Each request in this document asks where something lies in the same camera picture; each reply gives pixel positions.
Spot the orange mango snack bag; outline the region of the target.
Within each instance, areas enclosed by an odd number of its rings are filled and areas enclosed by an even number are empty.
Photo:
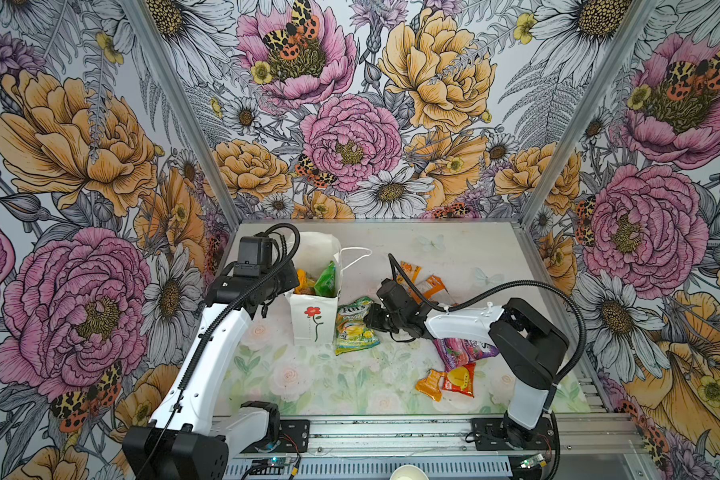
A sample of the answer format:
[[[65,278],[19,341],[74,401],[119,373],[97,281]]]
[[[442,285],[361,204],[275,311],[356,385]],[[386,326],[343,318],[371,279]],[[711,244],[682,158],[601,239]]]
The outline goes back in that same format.
[[[417,288],[424,294],[427,300],[433,303],[448,306],[456,304],[455,300],[448,292],[445,283],[436,275],[430,275],[428,278],[420,282],[417,285]]]

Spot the yellow Lot 100 gummy bag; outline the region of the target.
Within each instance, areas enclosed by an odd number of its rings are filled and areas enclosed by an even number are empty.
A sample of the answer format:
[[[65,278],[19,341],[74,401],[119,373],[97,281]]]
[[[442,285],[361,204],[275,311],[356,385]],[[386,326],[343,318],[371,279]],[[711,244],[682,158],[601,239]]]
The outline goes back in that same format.
[[[316,280],[305,270],[297,270],[298,285],[294,288],[295,295],[315,295]]]

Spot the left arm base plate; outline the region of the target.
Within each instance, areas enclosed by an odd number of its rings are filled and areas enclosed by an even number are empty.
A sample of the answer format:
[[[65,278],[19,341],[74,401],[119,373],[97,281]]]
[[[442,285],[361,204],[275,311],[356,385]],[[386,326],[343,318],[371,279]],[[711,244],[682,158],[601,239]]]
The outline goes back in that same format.
[[[246,454],[306,453],[309,446],[310,428],[309,420],[281,420],[275,440],[260,440],[249,445],[243,452]]]

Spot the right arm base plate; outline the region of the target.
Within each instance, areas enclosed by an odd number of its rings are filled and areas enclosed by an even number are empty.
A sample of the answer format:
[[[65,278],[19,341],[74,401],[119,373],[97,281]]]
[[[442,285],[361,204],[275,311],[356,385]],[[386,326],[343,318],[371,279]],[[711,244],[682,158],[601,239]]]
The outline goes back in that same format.
[[[552,451],[559,443],[555,427],[547,417],[542,417],[532,430],[505,418],[472,418],[465,441],[472,443],[477,451]]]

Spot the bright green chips bag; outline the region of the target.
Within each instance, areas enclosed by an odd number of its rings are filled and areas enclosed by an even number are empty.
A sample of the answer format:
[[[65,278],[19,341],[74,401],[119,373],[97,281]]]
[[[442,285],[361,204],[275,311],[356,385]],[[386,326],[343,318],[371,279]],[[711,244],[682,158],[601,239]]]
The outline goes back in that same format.
[[[337,268],[335,262],[330,261],[316,280],[315,295],[323,298],[335,298],[337,291]]]

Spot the white paper bag red flower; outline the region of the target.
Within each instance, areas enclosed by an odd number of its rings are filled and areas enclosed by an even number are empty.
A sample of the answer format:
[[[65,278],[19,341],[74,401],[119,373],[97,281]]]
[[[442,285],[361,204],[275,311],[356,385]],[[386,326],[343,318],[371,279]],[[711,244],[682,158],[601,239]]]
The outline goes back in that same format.
[[[344,247],[335,236],[314,231],[302,232],[299,243],[291,238],[288,245],[296,249],[293,264],[297,286],[285,294],[294,343],[300,346],[331,344],[343,275],[372,251],[365,247]]]

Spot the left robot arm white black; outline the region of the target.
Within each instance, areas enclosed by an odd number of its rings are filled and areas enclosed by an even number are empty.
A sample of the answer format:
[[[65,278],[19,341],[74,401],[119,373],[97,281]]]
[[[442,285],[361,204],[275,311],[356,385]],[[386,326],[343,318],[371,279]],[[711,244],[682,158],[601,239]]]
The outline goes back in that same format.
[[[252,445],[274,448],[280,441],[280,413],[272,404],[248,401],[224,426],[213,423],[224,374],[256,313],[294,289],[296,269],[287,265],[235,268],[217,277],[190,353],[147,424],[132,427],[123,453],[138,479],[220,479],[230,457]]]

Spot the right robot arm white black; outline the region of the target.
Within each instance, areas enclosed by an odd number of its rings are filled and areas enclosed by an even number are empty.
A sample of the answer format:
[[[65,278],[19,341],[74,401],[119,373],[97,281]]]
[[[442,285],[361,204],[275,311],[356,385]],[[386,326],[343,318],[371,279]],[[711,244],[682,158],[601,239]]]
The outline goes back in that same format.
[[[512,297],[501,306],[488,298],[515,287],[535,287],[559,296],[580,318],[578,306],[557,287],[533,280],[517,280],[494,287],[453,307],[435,304],[422,293],[410,293],[392,279],[381,283],[381,304],[367,316],[368,327],[390,334],[404,332],[412,339],[459,339],[494,346],[515,376],[513,397],[498,425],[484,438],[524,447],[537,434],[549,411],[559,382],[581,354],[565,356],[569,338],[526,300]]]

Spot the green Fox's candy bag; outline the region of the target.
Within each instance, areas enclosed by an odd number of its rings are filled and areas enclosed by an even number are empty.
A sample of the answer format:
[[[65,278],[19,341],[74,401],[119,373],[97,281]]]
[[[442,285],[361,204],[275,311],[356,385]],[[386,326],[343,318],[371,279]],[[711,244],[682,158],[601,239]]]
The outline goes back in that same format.
[[[380,343],[375,332],[365,323],[365,318],[374,305],[375,302],[365,296],[338,307],[334,339],[336,355],[367,350]]]

